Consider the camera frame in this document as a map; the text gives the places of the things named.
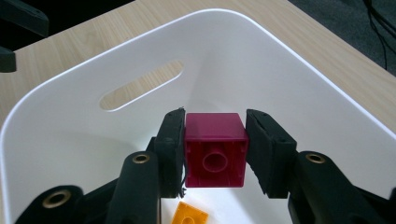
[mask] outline white container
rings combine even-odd
[[[177,78],[115,111],[102,97],[164,63]],[[298,142],[334,160],[351,182],[388,198],[396,186],[396,138],[325,76],[250,18],[211,9],[192,13],[82,63],[29,92],[1,132],[7,222],[59,185],[87,193],[145,150],[168,111],[269,113]],[[188,189],[184,202],[207,223],[291,223],[287,200],[269,200],[247,166],[241,189]],[[163,200],[170,223],[178,199]]]

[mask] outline black object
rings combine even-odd
[[[119,179],[86,195],[76,186],[47,190],[17,223],[161,223],[161,197],[183,193],[184,116],[183,108],[169,112],[146,151],[125,159]],[[296,141],[261,111],[247,111],[246,130],[247,163],[264,194],[289,196],[293,223],[396,223],[396,189],[386,200],[354,187],[327,156],[297,152]]]
[[[37,8],[19,0],[0,0],[0,19],[17,24],[38,35],[49,35],[49,19]],[[0,72],[8,73],[17,70],[15,53],[0,47]]]

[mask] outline light wood tabletop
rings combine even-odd
[[[138,0],[18,49],[17,72],[0,74],[1,126],[12,107],[40,83],[153,28],[205,8],[227,8],[250,17],[396,132],[396,78],[287,0]],[[161,76],[166,74],[156,76],[154,82],[161,83]]]

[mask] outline red block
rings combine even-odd
[[[243,187],[248,135],[237,113],[186,116],[186,187]]]

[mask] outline orange toy brick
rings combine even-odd
[[[172,224],[205,224],[209,215],[189,204],[179,202]]]

